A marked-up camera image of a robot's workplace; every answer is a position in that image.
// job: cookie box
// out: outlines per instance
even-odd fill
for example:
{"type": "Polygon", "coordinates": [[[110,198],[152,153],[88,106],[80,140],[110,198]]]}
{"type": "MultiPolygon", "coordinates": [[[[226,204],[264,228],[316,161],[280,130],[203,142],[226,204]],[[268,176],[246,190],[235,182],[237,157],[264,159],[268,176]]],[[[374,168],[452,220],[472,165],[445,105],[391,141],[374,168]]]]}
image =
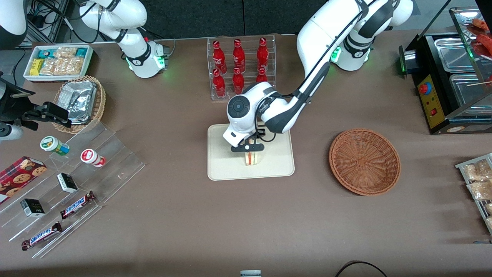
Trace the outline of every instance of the cookie box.
{"type": "Polygon", "coordinates": [[[91,61],[93,49],[87,44],[56,44],[56,45],[42,45],[42,46],[36,46],[31,53],[31,57],[29,58],[28,65],[26,66],[26,70],[24,70],[24,78],[26,80],[29,80],[31,82],[61,82],[61,81],[67,81],[67,80],[72,80],[76,79],[82,76],[86,75],[87,69],[89,68],[89,63],[91,61]],[[76,48],[86,48],[87,52],[85,53],[84,56],[84,62],[82,63],[82,69],[80,70],[80,73],[78,75],[56,75],[56,76],[50,76],[50,75],[31,75],[30,70],[32,67],[32,63],[34,62],[35,59],[38,58],[38,55],[40,51],[44,50],[49,50],[49,49],[54,49],[58,47],[76,47],[76,48]]]}
{"type": "Polygon", "coordinates": [[[44,163],[22,157],[0,172],[0,204],[47,170],[44,163]]]}

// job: empty wicker basket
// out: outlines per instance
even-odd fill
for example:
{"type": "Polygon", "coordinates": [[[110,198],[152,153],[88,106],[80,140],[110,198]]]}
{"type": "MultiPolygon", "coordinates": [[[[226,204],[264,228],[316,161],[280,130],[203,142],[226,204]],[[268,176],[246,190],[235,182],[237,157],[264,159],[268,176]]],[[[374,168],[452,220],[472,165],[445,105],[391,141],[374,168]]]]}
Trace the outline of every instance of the empty wicker basket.
{"type": "MultiPolygon", "coordinates": [[[[77,134],[79,133],[83,128],[85,128],[87,125],[94,121],[101,120],[102,114],[104,113],[104,105],[106,104],[106,93],[104,91],[104,88],[102,87],[101,83],[94,77],[92,76],[83,76],[77,79],[73,79],[68,81],[69,83],[75,83],[75,82],[82,82],[82,81],[91,81],[97,86],[97,92],[94,100],[94,106],[92,108],[92,115],[91,115],[91,121],[86,124],[86,125],[72,125],[71,128],[67,128],[63,125],[53,123],[55,128],[58,131],[64,132],[64,133],[70,133],[70,134],[77,134]]],[[[58,102],[58,97],[60,96],[60,91],[62,88],[58,90],[57,95],[55,96],[55,102],[58,102]]]]}
{"type": "Polygon", "coordinates": [[[400,158],[391,143],[368,129],[339,134],[329,153],[330,167],[338,181],[360,195],[380,195],[400,177],[400,158]]]}

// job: coca-cola bottle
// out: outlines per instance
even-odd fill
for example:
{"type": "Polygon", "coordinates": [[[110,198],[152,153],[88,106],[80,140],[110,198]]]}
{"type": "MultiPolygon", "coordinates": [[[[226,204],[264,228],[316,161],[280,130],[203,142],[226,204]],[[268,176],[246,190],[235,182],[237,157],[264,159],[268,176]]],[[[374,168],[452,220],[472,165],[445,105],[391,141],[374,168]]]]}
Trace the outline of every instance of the coca-cola bottle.
{"type": "Polygon", "coordinates": [[[260,38],[260,47],[256,51],[256,60],[258,61],[258,71],[260,68],[264,68],[266,71],[268,68],[268,48],[267,39],[264,37],[260,38]]]}
{"type": "Polygon", "coordinates": [[[241,73],[246,71],[246,60],[245,51],[241,47],[241,40],[234,40],[234,51],[232,51],[232,56],[234,57],[234,66],[239,68],[241,73]]]}
{"type": "Polygon", "coordinates": [[[214,40],[212,45],[214,46],[215,67],[220,71],[220,75],[225,75],[227,73],[227,65],[225,65],[224,51],[220,48],[220,42],[218,40],[214,40]]]}
{"type": "Polygon", "coordinates": [[[256,82],[268,82],[268,78],[265,75],[265,68],[260,68],[258,70],[258,76],[256,77],[256,82]]]}
{"type": "Polygon", "coordinates": [[[212,73],[214,74],[214,79],[212,80],[212,82],[214,83],[215,94],[217,94],[217,97],[219,98],[224,98],[225,97],[224,78],[220,76],[220,72],[218,69],[214,69],[212,73]]]}
{"type": "Polygon", "coordinates": [[[243,93],[243,88],[245,87],[245,79],[241,74],[241,70],[238,67],[234,68],[234,76],[232,76],[232,83],[234,84],[234,93],[243,93]]]}

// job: emergency stop button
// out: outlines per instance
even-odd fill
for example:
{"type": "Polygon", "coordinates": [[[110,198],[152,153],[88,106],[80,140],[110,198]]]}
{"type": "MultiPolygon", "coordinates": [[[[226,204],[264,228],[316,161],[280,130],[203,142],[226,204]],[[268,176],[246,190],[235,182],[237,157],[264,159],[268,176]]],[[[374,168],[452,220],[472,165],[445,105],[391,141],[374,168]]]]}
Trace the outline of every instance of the emergency stop button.
{"type": "Polygon", "coordinates": [[[432,91],[432,85],[429,82],[425,82],[424,84],[419,86],[419,92],[423,95],[428,95],[432,91]]]}

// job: small black box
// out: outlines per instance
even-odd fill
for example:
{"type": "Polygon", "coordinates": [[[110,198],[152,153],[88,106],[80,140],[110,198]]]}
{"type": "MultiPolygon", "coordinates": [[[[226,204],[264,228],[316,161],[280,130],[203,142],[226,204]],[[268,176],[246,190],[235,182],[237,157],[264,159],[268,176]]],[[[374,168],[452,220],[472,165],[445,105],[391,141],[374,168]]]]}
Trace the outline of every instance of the small black box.
{"type": "Polygon", "coordinates": [[[61,189],[63,191],[66,191],[68,193],[77,192],[78,188],[75,185],[72,176],[65,173],[60,173],[57,175],[57,178],[58,178],[58,183],[60,183],[61,189]]]}
{"type": "Polygon", "coordinates": [[[25,198],[21,201],[21,206],[27,216],[42,217],[45,214],[39,200],[25,198]]]}

